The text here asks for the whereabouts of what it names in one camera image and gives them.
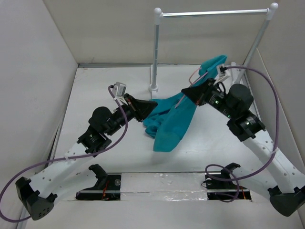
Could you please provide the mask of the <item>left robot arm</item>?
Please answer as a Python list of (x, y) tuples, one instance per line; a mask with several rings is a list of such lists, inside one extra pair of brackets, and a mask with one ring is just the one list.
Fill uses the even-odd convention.
[(30, 178), (16, 181), (18, 197), (33, 220), (45, 217), (55, 204), (72, 193), (106, 187), (108, 175), (100, 165), (91, 165), (84, 171), (79, 171), (79, 167), (111, 144), (108, 136), (132, 119), (142, 122), (157, 106), (154, 101), (138, 100), (129, 94), (123, 99), (126, 103), (114, 112), (104, 106), (93, 111), (87, 131), (65, 153), (63, 160)]

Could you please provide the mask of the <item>teal t shirt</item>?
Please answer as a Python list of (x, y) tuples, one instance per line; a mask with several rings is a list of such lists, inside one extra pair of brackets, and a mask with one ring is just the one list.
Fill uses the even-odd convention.
[(197, 106), (181, 92), (153, 101), (157, 106), (143, 121), (145, 132), (154, 139), (153, 151), (171, 152), (187, 132)]

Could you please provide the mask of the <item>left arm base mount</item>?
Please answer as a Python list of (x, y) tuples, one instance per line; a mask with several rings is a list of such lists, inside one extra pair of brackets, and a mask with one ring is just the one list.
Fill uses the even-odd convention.
[(95, 174), (96, 182), (94, 186), (83, 189), (76, 194), (77, 200), (101, 200), (118, 201), (121, 200), (121, 181), (120, 173), (108, 174), (100, 165), (95, 164), (89, 167)]

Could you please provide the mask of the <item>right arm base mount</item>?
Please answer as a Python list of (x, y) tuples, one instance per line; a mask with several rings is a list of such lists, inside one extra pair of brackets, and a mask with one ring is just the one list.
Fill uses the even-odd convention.
[(240, 186), (237, 196), (237, 185), (231, 181), (224, 182), (204, 175), (204, 181), (201, 186), (206, 189), (208, 200), (232, 202), (235, 196), (236, 200), (252, 200), (250, 191), (243, 186)]

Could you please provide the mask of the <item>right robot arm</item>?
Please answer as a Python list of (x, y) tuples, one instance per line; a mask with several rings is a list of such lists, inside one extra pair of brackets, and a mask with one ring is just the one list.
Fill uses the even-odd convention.
[(269, 172), (258, 172), (248, 177), (246, 169), (231, 163), (221, 171), (224, 187), (234, 184), (246, 187), (268, 199), (281, 215), (289, 217), (305, 203), (305, 175), (300, 172), (275, 145), (261, 120), (250, 110), (254, 99), (242, 84), (234, 84), (222, 91), (222, 83), (208, 79), (199, 86), (182, 89), (182, 93), (195, 105), (209, 104), (229, 118), (227, 126)]

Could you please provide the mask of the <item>pink wire hanger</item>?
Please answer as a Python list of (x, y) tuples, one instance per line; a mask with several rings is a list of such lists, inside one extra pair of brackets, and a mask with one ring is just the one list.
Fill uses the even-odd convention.
[[(201, 67), (199, 67), (199, 68), (197, 68), (192, 74), (191, 74), (191, 76), (189, 77), (189, 79), (188, 79), (188, 82), (189, 82), (189, 87), (191, 87), (192, 85), (194, 85), (195, 83), (197, 83), (199, 80), (201, 80), (202, 78), (204, 78), (206, 75), (207, 75), (207, 71), (202, 75), (202, 76), (199, 76), (195, 81), (192, 81), (192, 77), (197, 73), (197, 72), (199, 72), (201, 70)], [(177, 108), (179, 105), (180, 105), (180, 103), (183, 101), (183, 99), (184, 99), (184, 97), (185, 97), (185, 95), (183, 95), (182, 97), (181, 97), (181, 99), (179, 100), (179, 102), (175, 105), (175, 108)]]

